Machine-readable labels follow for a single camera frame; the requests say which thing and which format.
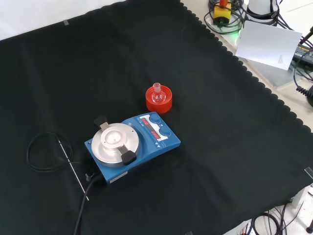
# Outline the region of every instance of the electrical cable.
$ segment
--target electrical cable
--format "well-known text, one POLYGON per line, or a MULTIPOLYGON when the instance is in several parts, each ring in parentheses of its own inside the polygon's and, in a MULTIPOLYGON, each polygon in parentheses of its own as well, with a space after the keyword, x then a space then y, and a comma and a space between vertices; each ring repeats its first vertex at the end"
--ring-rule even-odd
POLYGON ((303 206, 303 203, 301 204, 301 206, 300 206, 300 208, 299 208, 297 214, 295 215, 295 217, 292 219, 292 221, 290 221, 290 222, 283 228, 283 230, 284 230, 284 229, 287 230, 288 225, 291 224, 291 223, 298 217, 298 214, 299 214, 299 212, 300 212, 300 210, 301 210, 301 208, 302 208, 302 206, 303 206))
POLYGON ((213 32, 215 33, 218 33, 218 34, 221 34, 221 35, 225 35, 225 34, 231 34, 231 33, 235 33, 235 32, 239 32, 241 30, 241 25, 243 24, 243 15, 242 15, 242 12, 238 9, 238 13, 236 12, 236 10, 234 10, 234 8, 228 8, 228 7, 225 7, 225 6, 220 6, 218 5, 218 2, 213 2, 213 0, 210 0, 209 1, 209 12, 204 16, 204 22, 206 24, 206 26, 213 32), (236 16, 236 19, 230 23, 221 23, 217 20, 215 20, 212 16, 212 11, 214 10, 214 7, 217 6, 219 8, 222 8, 222 9, 227 9, 231 12, 232 15, 235 15, 236 16), (206 17, 210 15, 213 23, 217 24, 217 27, 219 28, 222 28, 222 27, 226 27, 226 28, 234 28, 234 27, 237 27, 237 29, 235 30, 232 30, 232 31, 227 31, 227 32, 222 32, 222 31, 217 31, 215 28, 213 28, 206 20, 206 17))
POLYGON ((86 191, 85 191, 85 194, 84 194, 84 197, 83 197, 83 200, 82 200, 82 204, 81 204, 80 209, 79 209, 78 218, 77 218, 76 225, 75 225, 75 229, 74 229, 74 235, 77 234, 77 230, 78 230, 78 227, 79 227, 81 218, 82 218, 82 214, 83 214, 83 209, 84 209, 84 205, 85 205, 87 193, 89 192, 89 189, 91 188, 91 186, 92 186, 95 182, 100 181, 100 180, 102 180, 102 179, 103 179, 103 176, 102 176, 101 174, 99 174, 99 175, 97 175, 97 176, 94 176, 94 177, 92 178, 92 180, 90 181, 89 185, 87 186, 86 191))
POLYGON ((36 135, 32 140, 31 142, 29 143, 28 145, 28 148, 27 148, 27 152, 26 152, 26 163, 28 164, 28 166, 35 172, 40 172, 40 173, 52 173, 52 172, 55 172, 55 171, 58 171, 60 169, 62 169, 63 167, 65 167, 67 164, 69 163, 80 163, 80 162, 73 162, 73 156, 74 156, 74 153, 73 153, 73 147, 72 147, 72 144, 70 143, 70 141, 64 136, 62 135, 61 133, 58 133, 58 132, 54 132, 54 131, 48 131, 48 132, 44 132, 44 133, 41 133, 41 134, 38 134, 36 135), (34 166, 31 162, 30 162, 30 150, 34 144, 35 141, 37 141, 38 139, 42 138, 42 137, 45 137, 45 136, 49 136, 49 135, 52 135, 56 138, 56 141, 61 144, 61 141, 60 139, 63 139, 64 140, 64 143, 65 145, 67 145, 69 147, 69 154, 68 154, 68 160, 67 159, 64 159, 65 162, 64 163, 61 163, 57 166, 50 166, 50 167, 37 167, 37 166, 34 166))
POLYGON ((303 58, 304 56, 306 56, 307 54, 309 54, 310 52, 312 52, 312 51, 313 51, 313 48, 311 48, 309 51, 307 51, 306 53, 304 53, 304 54, 300 57, 300 59, 297 61, 296 65, 295 65, 295 68, 293 69, 293 80, 294 80, 294 83, 295 83, 296 86, 297 86, 296 90, 297 90, 298 92, 300 92, 301 94, 303 94, 303 95, 305 95, 305 96, 308 96, 308 97, 310 97, 310 98, 313 98, 313 90, 306 90, 306 89, 304 89, 304 88, 302 88, 301 86, 298 85, 298 83, 297 83, 296 80, 295 80, 295 71, 297 70, 298 65, 299 65, 300 61, 302 60, 302 58, 303 58))
POLYGON ((310 75, 310 73, 307 71, 306 67, 303 68, 304 72, 307 74, 307 76, 310 77, 309 80, 313 81, 313 77, 310 75))
POLYGON ((255 234, 256 234, 256 235, 260 235, 260 234, 257 232, 257 230, 255 229, 255 221, 256 221, 257 218, 259 218, 259 217, 261 217, 261 216, 267 216, 268 219, 272 219, 272 220, 274 221, 274 223, 275 223, 275 225, 276 225, 276 233, 275 233, 275 235, 279 235, 279 232, 280 232, 280 230, 279 230, 280 225, 279 225, 279 223, 278 223, 278 220, 275 218, 275 216, 273 216, 273 215, 270 214, 270 213, 266 213, 266 212, 260 214, 259 216, 255 217, 255 218, 253 219, 253 220, 254 220, 254 223, 253 223, 253 230, 254 230, 255 234))
MULTIPOLYGON (((73 147, 72 147, 72 144, 70 143, 70 141, 62 134, 58 133, 58 132, 54 132, 54 131, 49 131, 49 132, 44 132, 44 133, 41 133, 41 134, 38 134, 36 135, 32 140, 31 142, 29 143, 28 145, 28 148, 27 148, 27 152, 26 152, 26 162, 28 164, 28 166, 34 170, 35 172, 40 172, 40 173, 51 173, 51 172, 55 172, 55 171, 58 171, 60 169, 62 169, 63 167, 65 167, 67 164, 69 163, 81 163, 81 162, 72 162, 73 160, 73 147), (68 155, 68 161, 62 163, 62 164, 59 164, 57 166, 51 166, 51 167, 37 167, 37 166, 34 166, 33 164, 30 163, 30 150, 33 146, 33 144, 40 138, 42 137, 45 137, 45 136, 49 136, 49 135, 52 135, 55 137, 56 141, 58 142, 58 144, 62 145, 61 144, 61 140, 60 139, 63 139, 64 141, 64 144, 67 145, 70 149, 70 153, 68 155)), ((81 203, 81 207, 80 207, 80 210, 79 210, 79 214, 78 214, 78 219, 76 221, 76 225, 75 225, 75 229, 74 229, 74 235, 76 235, 77 233, 77 230, 78 230, 78 226, 80 224, 80 220, 81 220, 81 217, 82 217, 82 213, 83 213, 83 208, 84 208, 84 204, 85 204, 85 201, 86 201, 86 198, 87 198, 87 193, 89 192, 89 189, 91 188, 91 186, 97 182, 97 181, 100 181, 103 179, 103 176, 102 174, 99 174, 97 176, 94 176, 92 177, 90 183, 88 184, 86 190, 85 190, 85 194, 84 194, 84 197, 83 197, 83 200, 82 200, 82 203, 81 203)))
MULTIPOLYGON (((280 211, 279 211, 276 207, 274 207, 274 208, 275 208, 275 210, 277 210, 277 212, 279 213, 280 218, 282 218, 282 214, 280 213, 280 211)), ((284 225, 286 226, 286 222, 285 222, 284 218, 281 219, 281 220, 283 220, 283 223, 284 223, 284 225)))
MULTIPOLYGON (((292 31, 294 31, 292 28, 290 28, 290 26, 287 24, 287 22, 284 20, 284 18, 281 16, 281 15, 278 15, 278 17, 281 19, 281 21, 280 20, 278 20, 278 22, 280 23, 280 26, 282 26, 283 28, 287 28, 287 29, 289 29, 289 30, 292 30, 292 31)), ((311 43, 309 40, 305 40, 305 42, 304 42, 306 45, 308 45, 310 48, 312 48, 313 47, 313 43, 311 43)))
POLYGON ((268 216, 268 226, 269 226, 269 233, 270 233, 270 235, 272 235, 272 229, 270 229, 269 216, 268 216))
POLYGON ((298 70, 298 68, 297 68, 297 72, 298 72, 302 77, 304 77, 304 78, 306 78, 306 79, 308 79, 308 80, 310 80, 310 81, 313 81, 313 78, 311 78, 311 76, 307 73, 307 71, 306 71, 306 73, 307 73, 307 75, 309 75, 310 77, 307 77, 306 75, 304 75, 303 72, 301 72, 301 71, 298 70))

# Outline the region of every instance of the black fabric backdrop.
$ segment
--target black fabric backdrop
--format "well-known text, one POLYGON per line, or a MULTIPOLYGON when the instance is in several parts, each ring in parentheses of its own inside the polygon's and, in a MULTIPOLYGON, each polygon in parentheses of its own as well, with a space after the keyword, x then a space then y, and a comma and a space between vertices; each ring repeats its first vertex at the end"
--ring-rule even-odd
POLYGON ((4 40, 0 78, 0 234, 71 234, 78 183, 69 167, 31 171, 28 143, 60 131, 85 159, 94 118, 147 112, 154 82, 173 92, 162 117, 182 144, 96 185, 81 234, 221 235, 311 183, 309 128, 179 1, 129 0, 4 40))

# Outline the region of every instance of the power cord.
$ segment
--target power cord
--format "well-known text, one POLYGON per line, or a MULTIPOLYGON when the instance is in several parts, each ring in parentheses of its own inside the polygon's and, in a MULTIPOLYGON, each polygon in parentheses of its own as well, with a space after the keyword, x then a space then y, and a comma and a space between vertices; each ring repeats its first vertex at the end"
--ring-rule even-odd
POLYGON ((298 68, 299 63, 300 63, 300 61, 302 60, 302 58, 303 58, 304 56, 306 56, 307 54, 311 53, 312 51, 313 51, 313 48, 311 48, 309 51, 307 51, 306 53, 304 53, 304 54, 300 57, 300 59, 297 61, 296 65, 295 65, 295 68, 293 69, 293 80, 294 80, 294 83, 295 83, 296 86, 297 86, 296 90, 297 90, 298 92, 300 92, 301 94, 303 94, 303 95, 309 97, 309 98, 313 98, 313 89, 306 90, 306 89, 302 88, 301 86, 299 86, 298 83, 297 83, 297 81, 296 81, 296 79, 295 79, 295 72, 298 71, 297 68, 298 68))
POLYGON ((233 0, 233 1, 229 1, 228 3, 231 3, 232 4, 232 7, 231 9, 228 8, 228 7, 225 7, 225 6, 220 6, 218 5, 218 1, 215 1, 215 0, 210 0, 209 1, 209 12, 204 16, 204 22, 206 24, 206 26, 213 32, 215 33, 218 33, 218 34, 221 34, 221 35, 225 35, 225 34, 231 34, 231 33, 235 33, 235 32, 239 32, 240 29, 241 29, 241 26, 244 22, 244 18, 242 16, 242 12, 239 10, 239 7, 238 5, 235 4, 235 2, 241 2, 242 0, 233 0), (217 20, 215 20, 212 16, 212 11, 214 11, 214 7, 215 6, 218 6, 219 8, 222 8, 222 9, 227 9, 231 12, 232 15, 235 15, 236 16, 236 19, 230 23, 221 23, 221 22, 218 22, 217 20), (215 28, 213 28, 213 26, 211 26, 207 20, 206 20, 206 17, 207 16, 210 16, 213 23, 217 24, 217 27, 218 28, 222 28, 222 27, 226 27, 226 28, 234 28, 234 27, 237 27, 237 29, 235 30, 232 30, 232 31, 227 31, 227 32, 223 32, 223 31, 217 31, 215 28))
POLYGON ((55 171, 58 171, 60 169, 62 169, 63 167, 65 167, 67 164, 69 163, 80 163, 80 162, 73 162, 73 157, 74 157, 74 152, 73 152, 73 147, 72 147, 72 144, 70 143, 70 141, 64 136, 62 135, 61 133, 58 133, 58 132, 55 132, 55 131, 48 131, 48 132, 44 132, 44 133, 41 133, 41 134, 38 134, 36 135, 32 140, 31 142, 29 143, 28 145, 28 148, 27 148, 27 152, 26 152, 26 162, 28 164, 28 166, 35 172, 40 172, 40 173, 52 173, 52 172, 55 172, 55 171), (63 146, 61 144, 61 141, 60 139, 63 139, 64 140, 64 143, 66 146, 68 146, 69 148, 69 154, 68 154, 68 161, 65 160, 64 163, 61 163, 57 166, 50 166, 50 167, 37 167, 35 165, 33 165, 31 162, 30 162, 30 150, 32 148, 32 146, 34 145, 34 143, 39 140, 40 138, 42 137, 45 137, 45 136, 53 136, 55 137, 56 141, 60 144, 60 146, 62 147, 63 149, 63 146))
POLYGON ((91 182, 90 182, 89 185, 87 186, 86 191, 85 191, 85 194, 84 194, 84 197, 83 197, 83 200, 82 200, 82 204, 81 204, 80 209, 79 209, 78 218, 77 218, 76 225, 75 225, 75 229, 74 229, 74 235, 76 235, 76 234, 77 234, 77 231, 78 231, 78 227, 79 227, 79 224, 80 224, 80 221, 81 221, 81 218, 82 218, 82 214, 83 214, 83 209, 84 209, 84 205, 85 205, 87 193, 89 192, 89 189, 91 188, 91 186, 92 186, 95 182, 101 181, 102 179, 103 179, 103 175, 101 175, 101 174, 96 175, 96 176, 94 176, 94 177, 92 178, 91 182))
MULTIPOLYGON (((55 172, 55 171, 58 171, 58 170, 62 169, 63 167, 67 166, 67 164, 69 164, 69 163, 81 163, 81 162, 73 162, 72 161, 73 160, 73 156, 74 156, 73 147, 72 147, 72 144, 70 143, 70 141, 64 135, 62 135, 62 134, 60 134, 58 132, 49 131, 49 132, 44 132, 44 133, 38 134, 31 140, 31 142, 28 145, 27 152, 26 152, 26 162, 27 162, 28 166, 35 172, 52 173, 52 172, 55 172), (57 166, 51 166, 51 167, 37 167, 37 166, 34 166, 30 162, 30 150, 31 150, 33 144, 37 140, 39 140, 40 138, 45 137, 45 136, 50 136, 50 135, 55 137, 56 141, 58 142, 58 144, 61 146, 62 150, 64 151, 68 161, 66 161, 64 163, 61 163, 61 164, 59 164, 57 166), (66 154, 66 152, 65 152, 65 150, 64 150, 64 148, 63 148, 63 146, 61 144, 61 140, 60 139, 63 139, 64 140, 63 141, 64 144, 69 147, 70 153, 69 153, 68 156, 67 156, 67 154, 66 154)), ((74 235, 76 235, 77 231, 78 231, 78 227, 79 227, 79 224, 80 224, 80 221, 81 221, 81 217, 82 217, 83 208, 84 208, 84 205, 85 205, 87 193, 89 192, 91 186, 95 182, 100 181, 100 180, 103 179, 103 175, 102 174, 98 174, 96 176, 92 175, 91 177, 86 175, 86 177, 87 177, 87 180, 90 180, 90 183, 88 184, 88 186, 87 186, 87 188, 85 190, 85 194, 84 194, 81 206, 80 206, 78 219, 76 221, 76 225, 75 225, 75 229, 74 229, 74 235)))

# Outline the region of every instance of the white table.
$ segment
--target white table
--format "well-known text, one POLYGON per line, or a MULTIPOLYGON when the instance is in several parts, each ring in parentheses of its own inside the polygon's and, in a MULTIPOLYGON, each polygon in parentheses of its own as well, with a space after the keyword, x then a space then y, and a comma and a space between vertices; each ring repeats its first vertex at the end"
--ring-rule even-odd
MULTIPOLYGON (((307 4, 307 2, 310 0, 303 0, 299 3, 297 3, 299 6, 303 6, 307 4)), ((203 22, 204 15, 208 12, 208 0, 181 0, 182 3, 188 8, 188 10, 191 10, 196 16, 203 22)), ((294 12, 288 12, 288 9, 290 10, 289 6, 285 8, 285 14, 284 19, 287 21, 287 23, 290 25, 290 27, 293 27, 295 30, 298 30, 300 32, 303 32, 304 34, 308 33, 307 30, 310 29, 310 27, 306 26, 304 27, 301 25, 301 28, 297 28, 297 23, 299 21, 292 22, 294 12)), ((236 53, 236 49, 234 48, 234 40, 233 37, 225 36, 222 37, 219 34, 215 34, 216 37, 219 38, 219 40, 223 43, 223 46, 227 47, 229 51, 231 51, 233 54, 236 53)), ((251 63, 247 61, 246 59, 240 59, 244 66, 247 67, 247 70, 250 71, 253 76, 258 77, 259 81, 264 83, 264 85, 271 89, 274 94, 278 96, 278 98, 284 103, 290 107, 291 111, 297 114, 297 117, 303 121, 303 124, 310 127, 311 130, 313 130, 313 107, 311 107, 306 97, 302 94, 300 94, 298 91, 296 91, 296 85, 294 82, 290 82, 282 87, 274 87, 266 78, 264 75, 262 75, 258 70, 256 69, 255 63, 251 63)), ((298 81, 298 84, 305 88, 309 89, 313 83, 307 81, 306 79, 301 79, 298 81)), ((300 203, 303 202, 304 196, 308 193, 309 186, 302 189, 293 199, 293 205, 297 207, 300 203)), ((248 221, 243 221, 240 225, 238 225, 236 228, 232 229, 231 231, 227 232, 224 235, 236 235, 239 233, 239 231, 248 223, 248 221)))

